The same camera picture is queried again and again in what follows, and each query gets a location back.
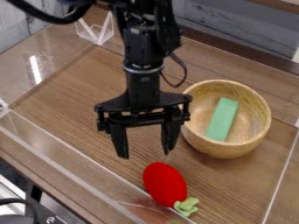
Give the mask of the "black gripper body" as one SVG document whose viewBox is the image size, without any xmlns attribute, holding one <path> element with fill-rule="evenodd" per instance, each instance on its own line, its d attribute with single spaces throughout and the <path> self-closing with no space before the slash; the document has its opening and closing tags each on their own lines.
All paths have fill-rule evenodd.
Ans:
<svg viewBox="0 0 299 224">
<path fill-rule="evenodd" d="M 126 130 L 160 125 L 163 131 L 179 131 L 191 119 L 192 97 L 160 89 L 164 65 L 138 66 L 126 63 L 123 68 L 124 93 L 95 106 L 98 130 L 111 132 L 115 127 Z"/>
</svg>

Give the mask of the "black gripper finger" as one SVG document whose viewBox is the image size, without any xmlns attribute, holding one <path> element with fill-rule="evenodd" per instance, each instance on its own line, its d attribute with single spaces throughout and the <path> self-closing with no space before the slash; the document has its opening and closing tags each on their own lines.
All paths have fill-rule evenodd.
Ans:
<svg viewBox="0 0 299 224">
<path fill-rule="evenodd" d="M 162 124 L 162 144 L 164 154 L 168 154 L 175 148 L 182 130 L 182 125 L 182 112 L 179 110 L 164 110 Z"/>
<path fill-rule="evenodd" d="M 128 159 L 127 128 L 119 123 L 110 124 L 111 140 L 116 148 L 116 154 L 120 158 Z"/>
</svg>

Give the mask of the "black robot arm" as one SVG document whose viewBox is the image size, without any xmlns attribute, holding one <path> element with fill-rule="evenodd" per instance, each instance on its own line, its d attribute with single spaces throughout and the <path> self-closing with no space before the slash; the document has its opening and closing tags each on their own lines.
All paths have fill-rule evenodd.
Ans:
<svg viewBox="0 0 299 224">
<path fill-rule="evenodd" d="M 124 43 L 123 69 L 126 91 L 116 98 L 95 106 L 98 129 L 111 135 L 116 154 L 130 157 L 127 129 L 160 125 L 163 152 L 168 153 L 178 141 L 182 126 L 191 119 L 187 94 L 160 90 L 166 80 L 164 59 L 178 64 L 174 54 L 182 46 L 182 30 L 174 17 L 172 0 L 62 0 L 74 9 L 96 3 L 114 11 Z"/>
</svg>

